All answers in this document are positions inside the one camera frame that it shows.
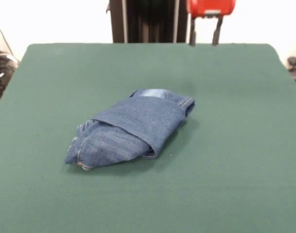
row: metal leg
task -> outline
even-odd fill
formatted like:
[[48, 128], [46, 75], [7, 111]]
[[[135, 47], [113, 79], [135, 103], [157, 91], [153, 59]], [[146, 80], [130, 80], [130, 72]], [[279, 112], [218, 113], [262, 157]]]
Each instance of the metal leg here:
[[220, 28], [221, 28], [221, 25], [222, 25], [222, 21], [223, 21], [223, 17], [220, 17], [218, 19], [217, 26], [216, 26], [216, 29], [214, 31], [214, 35], [213, 35], [213, 45], [214, 46], [218, 45], [218, 43], [219, 43], [219, 35], [220, 35]]
[[189, 45], [195, 46], [196, 45], [196, 18], [191, 18], [190, 20], [190, 38], [189, 38]]

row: stitching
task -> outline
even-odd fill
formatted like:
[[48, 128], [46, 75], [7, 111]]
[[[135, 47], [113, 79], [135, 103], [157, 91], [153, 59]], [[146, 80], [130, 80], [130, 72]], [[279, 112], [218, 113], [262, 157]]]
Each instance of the stitching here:
[[192, 100], [191, 98], [186, 98], [183, 100], [183, 102], [180, 103], [181, 107], [184, 107], [190, 100]]
[[81, 148], [80, 148], [80, 150], [79, 150], [79, 152], [78, 152], [78, 156], [77, 156], [77, 164], [78, 164], [78, 165], [80, 164], [81, 166], [82, 166], [82, 163], [79, 162], [79, 159], [80, 159], [80, 153], [81, 153], [81, 150], [82, 150], [82, 148], [83, 148], [83, 146], [84, 146], [86, 140], [87, 140], [87, 138], [83, 141], [82, 146], [81, 146]]

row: folded jeans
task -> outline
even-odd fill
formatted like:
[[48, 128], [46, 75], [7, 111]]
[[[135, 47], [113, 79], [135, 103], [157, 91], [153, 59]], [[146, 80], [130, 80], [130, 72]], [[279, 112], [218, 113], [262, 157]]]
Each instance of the folded jeans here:
[[195, 100], [164, 89], [137, 90], [77, 127], [65, 159], [85, 170], [157, 157]]

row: jeans seam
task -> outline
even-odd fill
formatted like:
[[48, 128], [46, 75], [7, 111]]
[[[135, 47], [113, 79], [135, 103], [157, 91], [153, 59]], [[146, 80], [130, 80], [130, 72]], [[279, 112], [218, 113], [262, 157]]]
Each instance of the jeans seam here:
[[82, 164], [82, 163], [80, 163], [80, 153], [81, 153], [81, 150], [82, 150], [82, 148], [83, 148], [83, 146], [84, 146], [84, 144], [85, 144], [85, 141], [87, 140], [87, 138], [83, 141], [83, 143], [82, 143], [82, 146], [81, 146], [81, 148], [80, 148], [80, 150], [79, 150], [79, 152], [78, 152], [78, 156], [77, 156], [77, 164]]
[[186, 99], [180, 104], [180, 106], [183, 108], [184, 106], [187, 105], [187, 103], [188, 103], [190, 100], [192, 100], [192, 98], [186, 98]]

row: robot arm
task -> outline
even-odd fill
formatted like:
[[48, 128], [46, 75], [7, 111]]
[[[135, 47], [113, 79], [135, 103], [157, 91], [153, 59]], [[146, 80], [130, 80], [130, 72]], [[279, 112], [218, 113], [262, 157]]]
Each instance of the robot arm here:
[[196, 45], [196, 18], [218, 18], [217, 26], [213, 35], [213, 45], [219, 42], [220, 28], [223, 17], [230, 15], [235, 7], [235, 0], [187, 0], [187, 12], [191, 15], [190, 39], [191, 46]]

